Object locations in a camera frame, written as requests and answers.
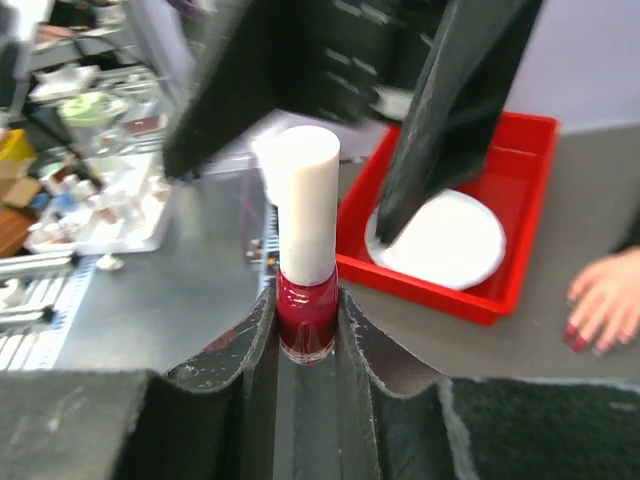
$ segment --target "human hand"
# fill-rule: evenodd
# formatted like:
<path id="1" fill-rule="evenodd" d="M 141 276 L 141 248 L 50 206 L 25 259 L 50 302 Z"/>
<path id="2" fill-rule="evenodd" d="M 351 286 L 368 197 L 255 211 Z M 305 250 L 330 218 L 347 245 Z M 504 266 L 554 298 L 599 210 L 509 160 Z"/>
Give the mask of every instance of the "human hand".
<path id="1" fill-rule="evenodd" d="M 640 248 L 611 255 L 587 266 L 567 293 L 574 305 L 564 336 L 573 351 L 592 341 L 596 353 L 618 342 L 626 345 L 640 327 Z"/>

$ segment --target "red fingernail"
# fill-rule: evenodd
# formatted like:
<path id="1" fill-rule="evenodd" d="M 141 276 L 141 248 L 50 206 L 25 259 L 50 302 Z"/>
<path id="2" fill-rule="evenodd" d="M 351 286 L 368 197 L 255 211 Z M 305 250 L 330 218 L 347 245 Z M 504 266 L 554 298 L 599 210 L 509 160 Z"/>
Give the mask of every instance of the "red fingernail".
<path id="1" fill-rule="evenodd" d="M 576 335 L 576 327 L 574 327 L 573 325 L 568 325 L 567 329 L 564 331 L 564 336 L 562 337 L 562 341 L 564 343 L 569 343 L 573 337 L 575 337 Z"/>
<path id="2" fill-rule="evenodd" d="M 576 343 L 573 344 L 573 351 L 576 353 L 582 352 L 585 348 L 587 348 L 589 342 L 587 342 L 584 338 L 578 337 L 576 338 Z"/>

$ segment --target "red nail polish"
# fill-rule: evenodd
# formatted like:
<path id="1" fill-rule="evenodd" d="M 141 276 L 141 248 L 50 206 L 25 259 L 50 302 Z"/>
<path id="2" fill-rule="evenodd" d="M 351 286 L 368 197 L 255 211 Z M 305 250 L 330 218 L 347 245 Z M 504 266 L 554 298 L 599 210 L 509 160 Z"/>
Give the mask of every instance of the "red nail polish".
<path id="1" fill-rule="evenodd" d="M 573 325 L 567 325 L 567 328 L 564 331 L 564 336 L 562 337 L 562 341 L 564 343 L 569 343 L 571 340 L 573 340 L 573 337 L 575 337 L 576 332 L 576 327 L 574 327 Z"/>
<path id="2" fill-rule="evenodd" d="M 338 313 L 336 204 L 340 141 L 315 126 L 282 132 L 265 152 L 280 165 L 280 269 L 276 312 L 280 346 L 313 365 L 332 350 Z"/>
<path id="3" fill-rule="evenodd" d="M 584 338 L 578 337 L 576 338 L 576 342 L 573 344 L 573 351 L 576 353 L 582 352 L 585 348 L 587 348 L 589 342 L 587 342 Z"/>

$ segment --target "cluttered shelf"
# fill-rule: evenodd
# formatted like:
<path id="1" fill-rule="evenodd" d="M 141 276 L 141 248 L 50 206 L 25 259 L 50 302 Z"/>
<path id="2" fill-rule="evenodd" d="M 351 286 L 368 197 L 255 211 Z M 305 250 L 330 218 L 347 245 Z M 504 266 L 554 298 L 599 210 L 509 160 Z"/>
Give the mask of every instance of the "cluttered shelf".
<path id="1" fill-rule="evenodd" d="M 172 106 L 152 71 L 71 63 L 34 80 L 0 125 L 0 370 L 53 366 L 95 255 L 157 248 L 176 192 L 157 155 Z"/>

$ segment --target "metal table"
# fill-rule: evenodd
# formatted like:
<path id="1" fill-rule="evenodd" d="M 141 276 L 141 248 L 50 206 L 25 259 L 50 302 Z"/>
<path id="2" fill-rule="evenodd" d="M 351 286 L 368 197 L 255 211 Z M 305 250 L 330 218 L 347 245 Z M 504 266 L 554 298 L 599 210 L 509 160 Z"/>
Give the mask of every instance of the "metal table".
<path id="1" fill-rule="evenodd" d="M 347 286 L 374 323 L 446 374 L 637 378 L 638 345 L 597 359 L 560 336 L 570 280 L 616 243 L 640 201 L 639 150 L 640 128 L 561 140 L 520 308 L 494 328 Z M 343 191 L 358 168 L 341 170 Z M 116 275 L 96 272 L 57 367 L 165 370 L 242 318 L 257 285 L 238 246 L 242 178 L 208 175 L 185 188 L 160 250 L 126 256 Z M 254 209 L 263 202 L 254 189 Z"/>

